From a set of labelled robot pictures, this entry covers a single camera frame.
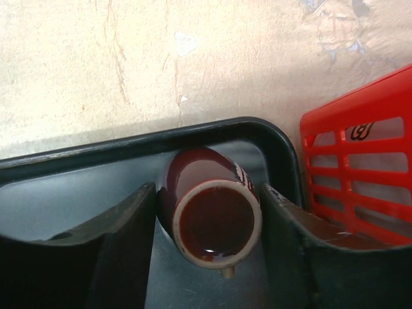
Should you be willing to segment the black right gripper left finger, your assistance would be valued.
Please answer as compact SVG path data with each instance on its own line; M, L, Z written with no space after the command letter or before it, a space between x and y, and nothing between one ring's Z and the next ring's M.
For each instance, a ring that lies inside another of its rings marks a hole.
M50 239L2 236L1 307L143 308L155 201L155 185L149 182Z

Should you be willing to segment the brown mug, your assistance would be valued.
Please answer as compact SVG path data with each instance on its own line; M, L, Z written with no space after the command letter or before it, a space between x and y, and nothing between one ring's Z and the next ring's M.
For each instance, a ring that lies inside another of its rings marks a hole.
M225 279L257 245L263 225L257 191L235 161L208 147L172 155L156 183L156 214L192 264Z

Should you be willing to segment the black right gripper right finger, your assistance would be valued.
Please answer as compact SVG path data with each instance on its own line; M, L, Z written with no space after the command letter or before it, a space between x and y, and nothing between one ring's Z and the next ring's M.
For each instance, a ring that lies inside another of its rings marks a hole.
M274 308L411 308L411 246L346 232L259 190Z

